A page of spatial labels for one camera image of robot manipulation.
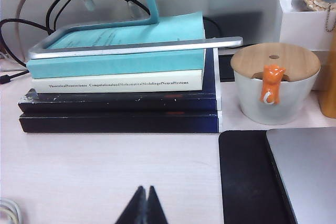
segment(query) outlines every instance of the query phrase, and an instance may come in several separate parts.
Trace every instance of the lid hole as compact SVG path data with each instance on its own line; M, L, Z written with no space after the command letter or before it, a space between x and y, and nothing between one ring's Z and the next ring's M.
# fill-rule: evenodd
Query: lid hole
M269 58L272 59L272 60L276 60L276 59L279 59L280 57L277 56L277 55L271 55L271 56L269 56Z

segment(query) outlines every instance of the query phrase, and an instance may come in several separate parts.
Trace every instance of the wall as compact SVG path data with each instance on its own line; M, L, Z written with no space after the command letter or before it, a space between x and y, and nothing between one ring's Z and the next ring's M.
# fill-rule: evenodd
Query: wall
M14 17L20 0L1 1L1 19ZM157 0L162 16L178 15L202 10L215 19L225 36L243 36L245 44L271 41L277 0ZM53 0L27 0L21 18L45 23L45 13ZM122 0L94 0L94 13L87 11L82 0L73 0L59 19L59 26L78 22L129 19L127 4ZM207 37L218 36L212 24L205 23ZM46 37L44 31L20 25L24 49ZM4 36L13 51L19 54L14 25L5 25Z

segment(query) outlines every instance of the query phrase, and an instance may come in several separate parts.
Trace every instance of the cat figurine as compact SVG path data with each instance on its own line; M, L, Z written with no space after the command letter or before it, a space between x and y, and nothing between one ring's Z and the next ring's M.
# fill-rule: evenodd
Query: cat figurine
M260 101L265 104L278 104L279 88L286 69L278 65L265 65Z

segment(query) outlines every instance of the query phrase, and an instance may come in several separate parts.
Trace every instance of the black book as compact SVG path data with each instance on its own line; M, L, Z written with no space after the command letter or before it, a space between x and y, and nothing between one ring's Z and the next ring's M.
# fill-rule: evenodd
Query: black book
M206 52L201 91L44 94L31 89L18 105L24 113L221 110L218 56L212 49Z
M221 111L24 113L29 133L218 133Z

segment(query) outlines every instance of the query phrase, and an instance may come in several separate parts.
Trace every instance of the book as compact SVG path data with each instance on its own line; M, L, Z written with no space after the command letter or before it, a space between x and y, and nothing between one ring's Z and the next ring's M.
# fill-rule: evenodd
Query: book
M158 24L112 27L69 32L50 45L50 50L87 47L94 49L106 45L141 44L146 42L203 39L204 26L201 12L162 17ZM200 70L204 67L204 50L148 52L125 55L57 57L32 59L27 68L33 78L56 78L161 72L177 70Z
M221 111L24 113L27 133L218 133Z
M201 90L202 70L33 79L37 93L114 93Z
M136 93L36 93L19 101L22 112L221 110L217 50L207 49L203 88L199 91Z

